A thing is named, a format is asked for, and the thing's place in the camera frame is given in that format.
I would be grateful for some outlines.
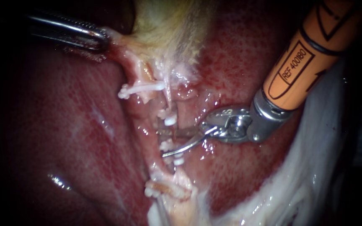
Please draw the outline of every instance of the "metal grasper jaws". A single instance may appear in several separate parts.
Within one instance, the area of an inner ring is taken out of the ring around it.
[[[199,124],[198,131],[190,140],[174,150],[162,152],[161,156],[183,153],[207,138],[232,144],[247,142],[246,131],[250,124],[248,107],[232,105],[215,109]]]
[[[66,46],[102,53],[108,49],[109,37],[95,24],[58,13],[34,10],[24,14],[32,36]]]

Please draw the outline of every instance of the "wet tissue surface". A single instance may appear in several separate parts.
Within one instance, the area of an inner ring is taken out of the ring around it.
[[[168,173],[155,133],[165,128],[158,115],[176,112],[172,128],[186,128],[211,109],[248,104],[311,6],[202,1],[198,8],[195,2],[180,4],[181,12],[168,5],[154,11],[157,5],[145,1],[42,6],[109,27],[113,41],[101,63],[0,32],[6,43],[0,46],[3,218],[23,225],[308,225],[326,209],[331,214],[322,225],[345,222],[338,217],[344,212],[325,203],[337,202],[327,195],[339,181],[332,172],[347,168],[347,146],[355,145],[347,144],[344,161],[337,161],[343,138],[355,140],[357,106],[350,100],[362,101],[352,76],[358,72],[352,62],[362,62],[359,43],[267,142],[207,140],[183,156],[175,176]],[[207,11],[198,10],[203,6]],[[196,20],[159,20],[166,16],[161,10]],[[156,31],[144,27],[149,21]],[[164,29],[169,22],[177,29]],[[157,33],[167,46],[155,42]],[[170,72],[157,63],[170,65]],[[149,73],[140,72],[146,68]],[[137,81],[164,81],[166,89],[118,98],[123,84]]]

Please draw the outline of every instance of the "black arrow marking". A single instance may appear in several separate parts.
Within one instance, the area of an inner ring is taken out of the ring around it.
[[[322,71],[320,71],[318,73],[315,73],[316,79],[314,79],[314,81],[310,84],[310,86],[308,87],[306,92],[310,91],[310,89],[315,85],[315,83],[319,80],[319,78],[324,74],[326,74],[326,69],[323,69]]]

